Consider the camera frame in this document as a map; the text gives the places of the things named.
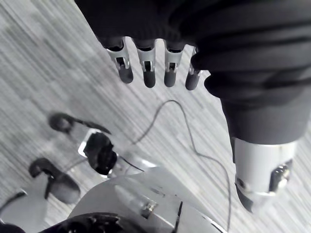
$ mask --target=black cable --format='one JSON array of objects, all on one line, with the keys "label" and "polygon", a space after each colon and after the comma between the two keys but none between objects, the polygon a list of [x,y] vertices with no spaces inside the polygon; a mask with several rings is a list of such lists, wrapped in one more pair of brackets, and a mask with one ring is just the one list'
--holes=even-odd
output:
[{"label": "black cable", "polygon": [[146,129],[146,131],[136,140],[132,143],[132,145],[135,145],[137,144],[138,142],[140,142],[145,136],[147,136],[147,134],[149,133],[149,131],[151,130],[151,128],[154,126],[155,124],[155,121],[161,111],[161,109],[164,107],[164,105],[166,105],[167,103],[169,102],[174,102],[176,103],[179,108],[181,109],[183,115],[184,115],[184,119],[185,119],[185,123],[186,123],[186,126],[187,126],[187,129],[188,129],[188,133],[189,133],[189,136],[190,136],[190,140],[191,140],[191,144],[192,144],[192,147],[193,147],[193,151],[200,157],[203,157],[203,158],[207,158],[207,159],[210,159],[214,162],[216,162],[225,172],[225,177],[226,177],[226,181],[227,181],[227,189],[228,189],[228,202],[229,202],[229,207],[228,207],[228,219],[227,219],[227,232],[229,232],[230,230],[230,223],[231,223],[231,187],[230,187],[230,180],[229,180],[229,175],[228,175],[228,172],[226,170],[226,168],[224,167],[224,165],[219,162],[217,159],[213,158],[213,157],[210,157],[210,156],[207,156],[207,155],[203,155],[201,153],[199,153],[195,147],[195,144],[194,144],[194,140],[193,140],[193,136],[192,136],[192,132],[191,132],[191,129],[190,129],[190,126],[189,126],[189,123],[188,123],[188,119],[187,119],[187,115],[186,115],[186,112],[183,108],[183,106],[176,100],[167,100],[165,101],[164,103],[162,103],[156,110],[155,112],[155,115],[154,115],[154,118],[152,120],[152,122],[150,123],[149,127]]}]

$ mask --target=black fingertip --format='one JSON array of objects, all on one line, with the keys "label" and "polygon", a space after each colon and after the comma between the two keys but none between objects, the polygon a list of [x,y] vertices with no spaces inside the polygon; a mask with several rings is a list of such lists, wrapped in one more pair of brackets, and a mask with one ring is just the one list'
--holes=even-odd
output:
[{"label": "black fingertip", "polygon": [[167,87],[172,87],[174,86],[176,81],[176,73],[174,73],[173,71],[169,71],[169,72],[165,72],[164,75],[164,84]]},{"label": "black fingertip", "polygon": [[128,69],[124,69],[124,68],[120,69],[119,76],[122,82],[126,84],[131,83],[134,79],[134,75],[133,75],[133,71],[131,67],[129,67]]},{"label": "black fingertip", "polygon": [[156,73],[154,71],[146,71],[143,73],[146,87],[152,88],[156,84]]},{"label": "black fingertip", "polygon": [[198,74],[190,74],[188,73],[187,78],[186,78],[186,89],[189,91],[194,90],[199,82],[199,75]]}]

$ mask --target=gray carpet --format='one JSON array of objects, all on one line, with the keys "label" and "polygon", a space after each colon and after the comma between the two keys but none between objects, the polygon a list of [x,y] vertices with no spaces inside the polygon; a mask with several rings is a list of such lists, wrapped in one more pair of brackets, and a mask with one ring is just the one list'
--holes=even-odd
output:
[{"label": "gray carpet", "polygon": [[[101,123],[122,142],[117,146],[125,147],[148,127],[163,101],[175,99],[186,110],[198,150],[218,158],[229,172],[231,232],[311,232],[311,128],[301,139],[286,192],[265,212],[250,215],[235,191],[235,167],[219,100],[205,90],[203,79],[195,91],[184,87],[192,48],[185,49],[176,85],[166,88],[163,42],[158,40],[156,47],[156,86],[149,89],[128,40],[135,80],[125,85],[73,1],[0,1],[0,204],[30,183],[27,169],[35,158],[47,157],[61,168],[80,159],[77,143],[48,127],[51,111]],[[138,146],[165,164],[225,227],[225,175],[218,165],[192,152],[182,113],[169,105]],[[78,127],[73,136],[78,142],[85,133]],[[72,169],[70,175],[83,194],[102,181],[87,164]],[[64,220],[72,208],[52,197],[46,226]]]}]

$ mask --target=wire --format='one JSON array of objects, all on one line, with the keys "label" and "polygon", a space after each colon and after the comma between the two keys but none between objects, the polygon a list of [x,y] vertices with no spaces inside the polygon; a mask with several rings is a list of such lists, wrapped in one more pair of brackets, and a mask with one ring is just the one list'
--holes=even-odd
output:
[{"label": "wire", "polygon": [[231,187],[230,187],[230,179],[229,179],[229,175],[228,175],[228,172],[226,170],[226,168],[224,167],[224,165],[218,161],[217,159],[213,158],[213,157],[210,157],[208,155],[203,155],[201,153],[198,152],[198,150],[196,149],[196,146],[195,146],[195,143],[194,143],[194,140],[193,140],[193,136],[192,136],[192,132],[191,132],[191,129],[190,129],[190,126],[189,126],[189,122],[188,122],[188,119],[187,119],[187,115],[186,115],[186,112],[183,108],[183,106],[176,100],[167,100],[165,101],[164,103],[162,103],[156,110],[155,112],[155,115],[154,115],[154,118],[152,120],[152,122],[150,123],[149,127],[145,130],[145,132],[136,140],[132,143],[132,145],[135,145],[137,143],[139,143],[145,136],[148,135],[148,133],[150,132],[150,130],[152,129],[152,127],[154,126],[155,122],[156,122],[156,119],[160,113],[160,111],[162,110],[162,108],[169,102],[173,102],[173,103],[176,103],[179,108],[181,109],[183,115],[184,115],[184,119],[185,119],[185,123],[186,123],[186,127],[188,129],[188,133],[189,133],[189,136],[190,136],[190,140],[191,140],[191,144],[192,144],[192,148],[193,148],[193,151],[200,157],[203,157],[203,158],[207,158],[209,160],[212,160],[214,162],[216,162],[225,172],[225,177],[226,177],[226,182],[227,182],[227,190],[228,190],[228,219],[227,219],[227,232],[229,232],[230,230],[230,223],[231,223],[231,210],[232,210],[232,201],[231,201]]}]

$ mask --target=robotic hand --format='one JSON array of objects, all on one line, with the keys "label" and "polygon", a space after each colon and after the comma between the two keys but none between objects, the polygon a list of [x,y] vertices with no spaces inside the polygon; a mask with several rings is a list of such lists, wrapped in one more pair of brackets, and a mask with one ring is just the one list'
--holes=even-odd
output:
[{"label": "robotic hand", "polygon": [[221,99],[236,165],[236,188],[250,212],[290,177],[310,115],[309,0],[76,0],[121,80],[133,73],[124,36],[133,39],[147,87],[155,85],[157,38],[165,40],[167,87],[185,44],[196,47],[186,88],[209,70],[206,89]]}]

